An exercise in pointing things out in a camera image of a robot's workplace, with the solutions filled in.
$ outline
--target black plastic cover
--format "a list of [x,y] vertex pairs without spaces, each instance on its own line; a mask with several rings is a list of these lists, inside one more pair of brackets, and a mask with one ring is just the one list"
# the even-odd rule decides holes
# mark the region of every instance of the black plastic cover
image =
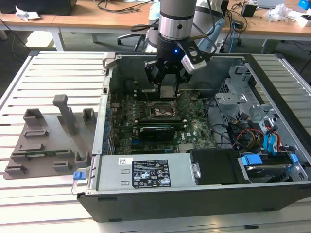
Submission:
[[70,15],[77,0],[0,0],[2,13],[16,12],[15,6],[20,10],[61,16]]
[[245,180],[238,158],[240,154],[233,149],[202,149],[190,151],[191,161],[200,168],[201,178],[198,185],[243,184]]

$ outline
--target motherboard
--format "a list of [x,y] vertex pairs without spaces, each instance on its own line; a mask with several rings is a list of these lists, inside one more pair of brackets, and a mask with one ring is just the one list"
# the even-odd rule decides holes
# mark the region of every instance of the motherboard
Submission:
[[111,94],[115,154],[185,153],[216,147],[205,119],[204,99],[181,92],[172,101],[139,101]]

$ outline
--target blue cable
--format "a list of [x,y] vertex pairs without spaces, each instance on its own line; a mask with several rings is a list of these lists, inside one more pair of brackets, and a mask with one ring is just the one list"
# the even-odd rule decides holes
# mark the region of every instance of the blue cable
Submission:
[[233,37],[232,37],[231,47],[230,47],[229,53],[231,53],[232,48],[233,48],[234,35],[235,35],[235,23],[233,23]]

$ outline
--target black power adapter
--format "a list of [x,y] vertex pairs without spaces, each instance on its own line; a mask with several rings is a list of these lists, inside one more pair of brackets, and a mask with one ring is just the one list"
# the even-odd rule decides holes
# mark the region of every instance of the black power adapter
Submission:
[[257,5],[254,4],[244,4],[241,10],[241,15],[244,17],[253,17],[256,11]]
[[241,22],[241,21],[235,20],[235,21],[233,22],[233,24],[234,24],[234,28],[235,28],[235,29],[240,29],[240,30],[242,30],[243,27],[244,27],[244,23]]

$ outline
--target barcode sticker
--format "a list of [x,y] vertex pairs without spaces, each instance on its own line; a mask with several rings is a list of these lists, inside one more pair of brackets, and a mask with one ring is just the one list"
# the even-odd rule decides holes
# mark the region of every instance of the barcode sticker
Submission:
[[133,163],[133,158],[119,158],[119,165],[128,165]]

